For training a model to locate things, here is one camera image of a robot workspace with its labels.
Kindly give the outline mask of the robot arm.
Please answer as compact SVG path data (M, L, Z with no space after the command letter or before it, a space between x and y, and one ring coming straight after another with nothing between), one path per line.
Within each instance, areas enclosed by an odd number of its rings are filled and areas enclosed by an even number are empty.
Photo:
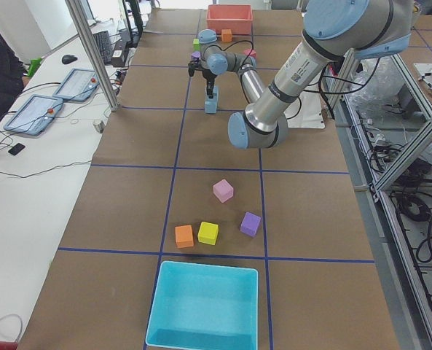
M228 136L239 149L270 148L288 133L285 111L331 62L353 50L361 60L405 50L412 27L412 1L309 1L302 40L269 85L263 85L253 59L221 49L216 33L199 33L200 59L188 64L189 74L201 71L206 94L213 98L215 78L235 72L248 106L231 115Z

